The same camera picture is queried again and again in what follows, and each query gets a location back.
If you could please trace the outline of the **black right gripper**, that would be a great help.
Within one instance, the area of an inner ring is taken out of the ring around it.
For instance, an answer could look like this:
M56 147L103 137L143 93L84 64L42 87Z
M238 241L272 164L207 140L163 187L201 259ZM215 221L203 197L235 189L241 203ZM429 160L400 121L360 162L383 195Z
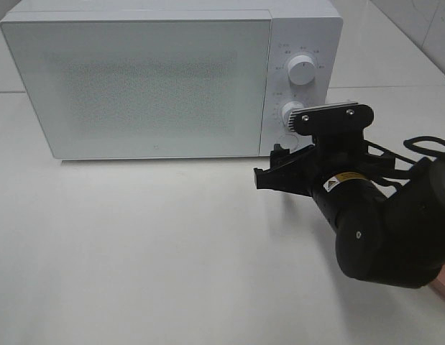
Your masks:
M254 169L256 189L312 196L315 184L323 187L330 179L367 178L355 167L356 159L367 153L363 132L313 136L312 139L313 144L294 152L275 144L270 153L270 167Z

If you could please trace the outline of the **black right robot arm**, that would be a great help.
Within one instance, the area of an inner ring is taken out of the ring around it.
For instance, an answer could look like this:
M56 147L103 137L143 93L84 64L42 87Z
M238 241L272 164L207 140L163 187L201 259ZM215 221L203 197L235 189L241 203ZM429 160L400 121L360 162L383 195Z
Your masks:
M297 152L276 144L254 183L313 199L334 230L347 277L419 288L445 265L445 143L437 151L426 141L405 141L421 154L408 170L395 168L399 155L388 149L371 154L361 132L316 135Z

